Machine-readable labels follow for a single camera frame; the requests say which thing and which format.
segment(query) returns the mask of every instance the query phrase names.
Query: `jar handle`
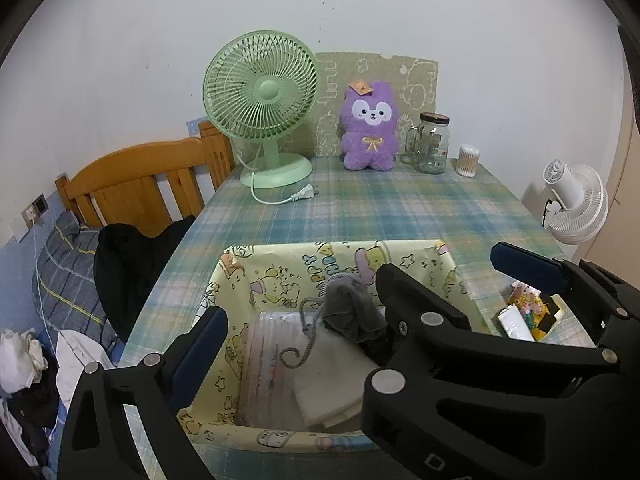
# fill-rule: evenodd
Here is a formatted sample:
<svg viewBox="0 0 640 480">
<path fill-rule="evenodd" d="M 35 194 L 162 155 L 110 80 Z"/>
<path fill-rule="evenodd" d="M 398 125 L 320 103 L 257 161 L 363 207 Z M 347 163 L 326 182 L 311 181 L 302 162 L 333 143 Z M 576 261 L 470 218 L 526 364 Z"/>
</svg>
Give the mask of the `jar handle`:
<svg viewBox="0 0 640 480">
<path fill-rule="evenodd" d="M 409 139 L 411 138 L 411 130 L 415 130 L 417 132 L 414 135 L 414 137 L 415 137 L 415 140 L 413 142 L 414 148 L 412 150 L 409 148 L 409 145 L 410 145 Z M 418 138 L 417 138 L 419 131 L 420 130 L 418 129 L 418 126 L 412 126 L 411 128 L 409 128 L 406 131 L 406 138 L 404 139 L 404 153 L 406 155 L 409 155 L 413 159 L 415 159 L 420 154 L 420 151 L 419 151 L 420 143 L 418 142 Z"/>
</svg>

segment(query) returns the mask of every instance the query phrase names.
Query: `glass jar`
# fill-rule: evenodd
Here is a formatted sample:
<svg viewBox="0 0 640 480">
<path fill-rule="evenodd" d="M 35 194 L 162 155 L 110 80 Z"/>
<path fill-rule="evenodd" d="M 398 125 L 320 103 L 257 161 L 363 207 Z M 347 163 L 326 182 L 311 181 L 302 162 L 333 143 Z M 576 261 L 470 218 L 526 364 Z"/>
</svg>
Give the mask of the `glass jar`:
<svg viewBox="0 0 640 480">
<path fill-rule="evenodd" d="M 449 118 L 431 112 L 420 113 L 420 125 L 409 128 L 404 150 L 421 173 L 444 173 L 449 152 Z"/>
</svg>

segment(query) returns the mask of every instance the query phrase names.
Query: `fan base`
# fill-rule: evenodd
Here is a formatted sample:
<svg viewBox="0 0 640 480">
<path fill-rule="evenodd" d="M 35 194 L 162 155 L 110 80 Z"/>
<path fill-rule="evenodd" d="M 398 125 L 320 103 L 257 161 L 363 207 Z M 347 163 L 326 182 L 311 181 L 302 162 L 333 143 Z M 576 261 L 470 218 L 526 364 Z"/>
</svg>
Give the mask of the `fan base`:
<svg viewBox="0 0 640 480">
<path fill-rule="evenodd" d="M 294 184 L 311 174 L 313 167 L 311 162 L 304 156 L 297 153 L 281 153 L 280 165 L 273 170 L 267 170 L 264 157 L 254 160 L 250 166 L 254 168 L 264 168 L 255 172 L 256 189 L 267 189 L 270 187 L 281 187 Z M 247 187 L 251 187 L 252 171 L 244 168 L 240 174 L 240 182 Z"/>
</svg>

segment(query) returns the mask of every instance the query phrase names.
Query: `price tag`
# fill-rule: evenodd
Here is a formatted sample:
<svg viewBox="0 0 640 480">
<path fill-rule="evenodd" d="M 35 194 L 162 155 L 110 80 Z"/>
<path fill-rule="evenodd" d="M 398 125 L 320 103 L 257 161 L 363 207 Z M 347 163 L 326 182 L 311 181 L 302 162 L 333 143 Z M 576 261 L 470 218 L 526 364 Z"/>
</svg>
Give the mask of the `price tag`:
<svg viewBox="0 0 640 480">
<path fill-rule="evenodd" d="M 371 88 L 369 84 L 364 81 L 364 79 L 353 81 L 349 83 L 349 86 L 353 88 L 359 95 L 370 94 L 371 92 L 373 92 L 373 88 Z"/>
</svg>

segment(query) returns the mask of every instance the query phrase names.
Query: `cotton swab container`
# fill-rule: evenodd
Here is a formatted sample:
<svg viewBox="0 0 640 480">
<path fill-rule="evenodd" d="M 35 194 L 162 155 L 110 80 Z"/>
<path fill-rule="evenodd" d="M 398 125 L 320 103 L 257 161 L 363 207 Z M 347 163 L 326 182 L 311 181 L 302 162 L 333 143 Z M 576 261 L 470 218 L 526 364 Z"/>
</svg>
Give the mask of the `cotton swab container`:
<svg viewBox="0 0 640 480">
<path fill-rule="evenodd" d="M 462 176 L 476 176 L 478 168 L 478 160 L 480 159 L 480 150 L 468 144 L 460 146 L 460 154 L 456 163 L 456 173 Z"/>
</svg>

